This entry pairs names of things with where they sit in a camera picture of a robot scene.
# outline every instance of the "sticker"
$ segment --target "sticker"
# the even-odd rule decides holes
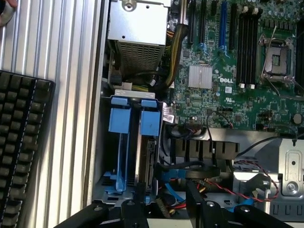
[[[174,122],[174,115],[163,115],[162,120],[172,124]]]
[[[226,87],[225,87],[225,93],[226,93],[226,94],[231,94],[231,93],[232,93],[232,87],[226,86]]]
[[[172,82],[171,86],[169,86],[170,89],[174,89],[174,82]]]
[[[172,106],[162,108],[163,115],[172,115],[172,113],[173,113]]]

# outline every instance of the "chip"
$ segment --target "chip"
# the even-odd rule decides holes
[[[207,115],[211,115],[212,113],[213,113],[213,110],[210,109],[210,108],[208,108],[207,111],[206,111],[206,114],[207,114]]]
[[[235,116],[235,121],[236,122],[241,122],[241,120],[242,120],[242,117],[240,115]]]
[[[190,52],[189,51],[183,51],[182,54],[184,57],[189,58],[190,57]]]

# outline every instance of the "green circuit board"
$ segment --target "green circuit board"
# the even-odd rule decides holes
[[[227,121],[215,113],[215,111],[220,111],[233,123],[235,129],[240,130],[291,133],[287,126],[294,129],[304,127],[302,121],[296,120],[296,124],[292,121],[295,114],[304,114],[304,101],[296,96],[298,94],[295,93],[294,83],[273,83],[280,93],[279,96],[270,84],[265,83],[260,78],[266,58],[267,45],[257,45],[254,88],[250,88],[251,85],[245,85],[242,88],[237,80],[239,15],[242,13],[244,6],[253,6],[263,10],[258,19],[256,42],[261,38],[271,39],[274,25],[269,24],[272,21],[277,20],[279,23],[283,23],[282,25],[277,24],[273,38],[288,41],[291,45],[290,50],[288,50],[290,60],[288,71],[292,77],[295,74],[296,37],[299,35],[296,25],[301,16],[301,7],[298,1],[285,0],[281,4],[278,4],[276,0],[266,1],[267,3],[260,2],[260,0],[253,1],[226,1],[226,47],[228,47],[230,39],[230,8],[233,3],[237,3],[238,6],[235,33],[236,47],[233,50],[227,48],[227,51],[225,51],[225,48],[219,47],[221,4],[223,1],[218,1],[215,16],[212,16],[211,10],[209,10],[211,1],[206,3],[208,10],[206,10],[204,44],[199,43],[201,1],[196,2],[194,42],[189,45],[187,38],[183,41],[180,69],[174,82],[174,93],[168,98],[168,103],[171,103],[173,107],[176,124],[204,125],[207,116],[210,115],[210,127],[227,127]],[[174,27],[173,22],[174,19],[169,23],[172,27]],[[280,56],[273,56],[272,61],[275,65],[276,61],[280,61]],[[189,87],[189,67],[200,64],[212,67],[212,88]]]

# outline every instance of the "blue pcie slot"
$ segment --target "blue pcie slot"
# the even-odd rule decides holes
[[[226,40],[226,24],[227,24],[227,2],[222,2],[221,12],[220,12],[220,25],[219,25],[219,48],[225,48]]]

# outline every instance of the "black keyboard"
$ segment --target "black keyboard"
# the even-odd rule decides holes
[[[54,89],[51,81],[0,71],[0,227],[15,227],[22,213]]]

